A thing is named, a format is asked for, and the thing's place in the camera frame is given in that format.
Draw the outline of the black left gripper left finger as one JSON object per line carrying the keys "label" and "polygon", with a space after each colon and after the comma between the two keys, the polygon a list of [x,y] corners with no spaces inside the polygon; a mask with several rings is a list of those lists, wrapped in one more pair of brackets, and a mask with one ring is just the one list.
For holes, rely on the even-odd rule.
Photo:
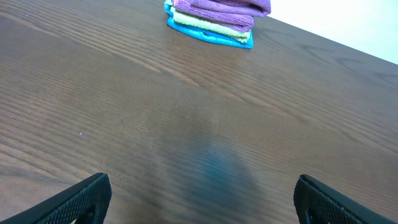
{"label": "black left gripper left finger", "polygon": [[103,224],[111,196],[108,175],[99,172],[1,224]]}

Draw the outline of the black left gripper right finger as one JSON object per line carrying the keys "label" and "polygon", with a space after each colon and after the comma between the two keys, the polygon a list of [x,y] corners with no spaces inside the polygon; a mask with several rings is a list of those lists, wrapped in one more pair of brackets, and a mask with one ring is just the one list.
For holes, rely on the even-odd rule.
{"label": "black left gripper right finger", "polygon": [[307,174],[296,183],[294,205],[300,224],[396,224]]}

